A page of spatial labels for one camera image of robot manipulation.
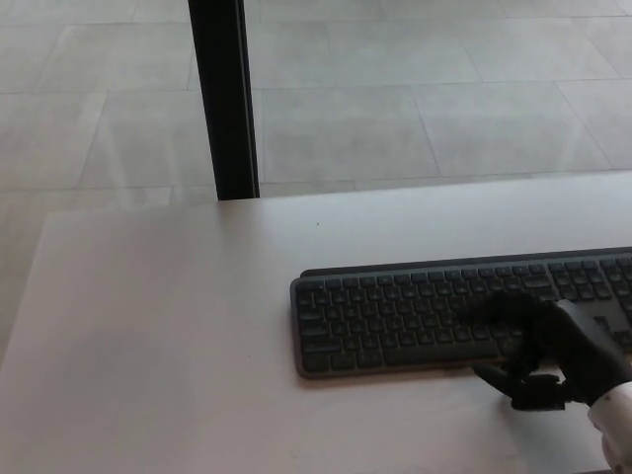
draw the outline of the robotic hand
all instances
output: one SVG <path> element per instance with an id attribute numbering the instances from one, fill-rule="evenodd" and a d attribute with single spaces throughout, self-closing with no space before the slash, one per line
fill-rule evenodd
<path id="1" fill-rule="evenodd" d="M 522 329 L 522 342 L 502 367 L 472 367 L 512 398 L 517 410 L 564 410 L 572 401 L 592 406 L 613 388 L 632 382 L 632 366 L 619 347 L 570 301 L 541 302 L 528 294 L 499 293 L 472 318 Z M 566 379 L 531 374 L 543 359 L 557 363 Z"/>

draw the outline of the black pole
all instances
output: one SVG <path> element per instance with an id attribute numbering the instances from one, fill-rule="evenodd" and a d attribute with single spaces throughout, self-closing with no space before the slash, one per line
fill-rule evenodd
<path id="1" fill-rule="evenodd" d="M 259 197 L 243 0 L 189 0 L 219 200 Z"/>

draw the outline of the white desk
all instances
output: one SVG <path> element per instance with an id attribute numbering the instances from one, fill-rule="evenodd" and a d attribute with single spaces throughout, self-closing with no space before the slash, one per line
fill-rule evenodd
<path id="1" fill-rule="evenodd" d="M 632 245 L 630 176 L 69 212 L 0 372 L 3 474 L 555 473 L 586 409 L 520 414 L 467 371 L 307 383 L 305 269 Z"/>

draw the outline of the tiled floor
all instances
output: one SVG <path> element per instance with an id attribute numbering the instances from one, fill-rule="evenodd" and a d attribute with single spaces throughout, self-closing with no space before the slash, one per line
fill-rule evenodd
<path id="1" fill-rule="evenodd" d="M 632 0 L 244 0 L 263 196 L 632 169 Z M 214 184 L 187 0 L 0 0 L 0 354 L 46 214 Z"/>

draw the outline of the black keyboard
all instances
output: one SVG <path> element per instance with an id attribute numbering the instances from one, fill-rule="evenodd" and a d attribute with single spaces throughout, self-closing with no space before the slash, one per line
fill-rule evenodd
<path id="1" fill-rule="evenodd" d="M 632 352 L 632 247 L 313 270 L 290 287 L 298 372 L 307 378 L 501 362 L 521 337 L 463 315 L 497 291 L 582 305 Z"/>

